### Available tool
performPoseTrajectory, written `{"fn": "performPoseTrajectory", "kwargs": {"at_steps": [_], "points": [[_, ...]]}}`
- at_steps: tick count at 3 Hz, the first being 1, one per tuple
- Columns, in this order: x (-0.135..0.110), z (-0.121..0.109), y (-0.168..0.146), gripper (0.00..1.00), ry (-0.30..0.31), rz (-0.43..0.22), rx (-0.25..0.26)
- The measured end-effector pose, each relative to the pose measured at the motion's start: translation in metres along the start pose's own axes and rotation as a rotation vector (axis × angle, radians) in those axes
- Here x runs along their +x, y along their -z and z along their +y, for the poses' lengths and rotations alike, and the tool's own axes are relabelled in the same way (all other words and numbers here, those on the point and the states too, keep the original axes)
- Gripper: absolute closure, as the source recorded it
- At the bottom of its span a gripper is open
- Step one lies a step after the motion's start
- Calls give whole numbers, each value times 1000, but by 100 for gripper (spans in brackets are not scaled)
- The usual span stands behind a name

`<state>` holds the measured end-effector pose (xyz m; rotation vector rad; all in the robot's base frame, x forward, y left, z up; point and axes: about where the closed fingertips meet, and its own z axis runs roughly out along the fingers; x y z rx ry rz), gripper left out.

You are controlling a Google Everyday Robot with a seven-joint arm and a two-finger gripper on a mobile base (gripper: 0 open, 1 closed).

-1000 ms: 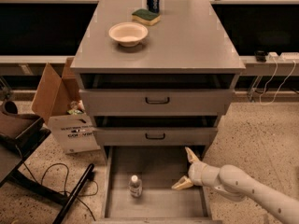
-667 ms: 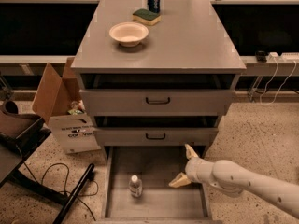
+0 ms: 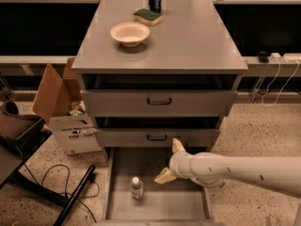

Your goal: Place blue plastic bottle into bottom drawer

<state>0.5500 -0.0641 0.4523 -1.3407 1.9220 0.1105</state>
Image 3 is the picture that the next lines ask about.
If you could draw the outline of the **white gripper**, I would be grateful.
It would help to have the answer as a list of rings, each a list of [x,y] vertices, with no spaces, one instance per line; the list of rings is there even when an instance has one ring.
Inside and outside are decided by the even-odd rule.
[[[162,185],[175,180],[176,177],[189,180],[195,179],[196,175],[191,170],[191,162],[194,156],[185,152],[182,143],[175,137],[173,138],[172,152],[174,154],[169,160],[169,168],[163,168],[155,177],[154,182]]]

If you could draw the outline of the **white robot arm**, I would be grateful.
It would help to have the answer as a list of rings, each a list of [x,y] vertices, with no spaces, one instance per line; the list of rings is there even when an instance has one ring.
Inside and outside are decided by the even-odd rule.
[[[301,158],[190,154],[174,137],[169,165],[154,182],[165,184],[177,178],[208,189],[221,189],[227,180],[234,180],[300,199]]]

